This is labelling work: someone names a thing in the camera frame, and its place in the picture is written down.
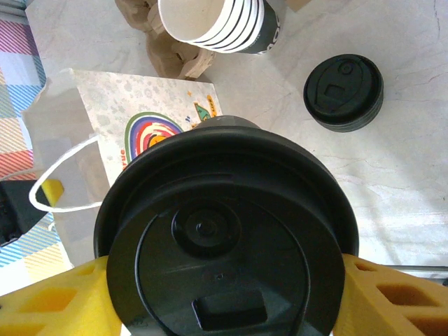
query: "rainbow logo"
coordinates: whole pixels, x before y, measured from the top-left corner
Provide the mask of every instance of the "rainbow logo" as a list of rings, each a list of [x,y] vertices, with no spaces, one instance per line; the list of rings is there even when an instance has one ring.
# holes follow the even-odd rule
[[[156,143],[182,132],[181,127],[165,115],[154,112],[134,115],[125,132],[127,163]]]

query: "black plastic lid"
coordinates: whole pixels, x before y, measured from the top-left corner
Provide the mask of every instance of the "black plastic lid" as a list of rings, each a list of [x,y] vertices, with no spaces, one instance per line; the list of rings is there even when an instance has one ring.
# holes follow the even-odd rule
[[[351,132],[377,116],[383,91],[382,75],[372,61],[358,55],[340,55],[312,71],[304,87],[304,101],[313,118],[325,128]]]
[[[326,336],[341,251],[357,254],[358,231],[334,178],[303,148],[249,127],[148,149],[95,228],[113,306],[136,336]]]

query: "checkered fabric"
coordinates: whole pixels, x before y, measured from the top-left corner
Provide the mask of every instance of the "checkered fabric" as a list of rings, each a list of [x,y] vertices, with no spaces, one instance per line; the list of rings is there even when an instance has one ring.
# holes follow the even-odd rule
[[[45,81],[27,21],[0,16],[0,178],[33,167],[32,145],[21,115]],[[12,179],[34,178],[25,174]],[[52,222],[49,213],[18,241],[0,249],[0,295],[69,268]]]

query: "marble surface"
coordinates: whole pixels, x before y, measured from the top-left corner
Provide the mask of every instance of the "marble surface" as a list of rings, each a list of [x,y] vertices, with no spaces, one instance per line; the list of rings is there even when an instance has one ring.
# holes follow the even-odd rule
[[[361,257],[448,265],[448,3],[312,0],[293,13],[270,2],[283,22],[274,49],[219,55],[206,72],[224,114],[291,139],[329,168],[356,213]],[[27,15],[48,75],[155,75],[144,34],[113,0],[34,0]],[[312,119],[302,91],[315,66],[344,53],[377,64],[385,100],[370,125],[338,134]]]

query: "paper cup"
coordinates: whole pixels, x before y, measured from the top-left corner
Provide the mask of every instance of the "paper cup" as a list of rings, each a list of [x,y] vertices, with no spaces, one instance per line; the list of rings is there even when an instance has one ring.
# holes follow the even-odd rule
[[[260,0],[252,1],[251,15],[249,16],[249,19],[246,23],[246,26],[245,26],[243,32],[238,36],[238,38],[236,40],[227,44],[225,47],[215,49],[215,51],[218,53],[226,53],[227,50],[233,50],[233,49],[243,45],[245,42],[247,42],[249,37],[255,31],[259,32],[261,29],[261,24],[263,23],[263,21],[261,19],[258,20],[258,18],[263,17],[263,14],[259,14],[260,11],[264,11],[264,9],[260,8]]]
[[[238,25],[238,22],[242,18],[242,13],[244,11],[244,7],[246,6],[246,2],[251,0],[234,0],[234,6],[232,8],[232,12],[225,23],[224,27],[219,31],[215,36],[210,38],[207,41],[202,42],[194,42],[196,46],[201,46],[206,48],[208,45],[213,45],[215,43],[220,43],[224,41],[231,33],[235,30],[235,27]]]
[[[252,35],[241,46],[224,53],[263,54],[274,47],[281,31],[279,16],[266,0],[260,0],[260,7],[262,10],[258,14],[262,15],[258,18]]]
[[[208,41],[229,20],[236,0],[159,0],[160,19],[181,42]]]
[[[251,16],[251,11],[253,10],[253,4],[257,2],[257,0],[243,0],[243,6],[241,7],[240,13],[238,15],[238,21],[236,21],[231,27],[227,24],[222,32],[225,31],[224,34],[221,35],[221,39],[213,38],[205,43],[204,46],[206,48],[224,48],[234,42],[238,37],[243,33],[246,25]]]

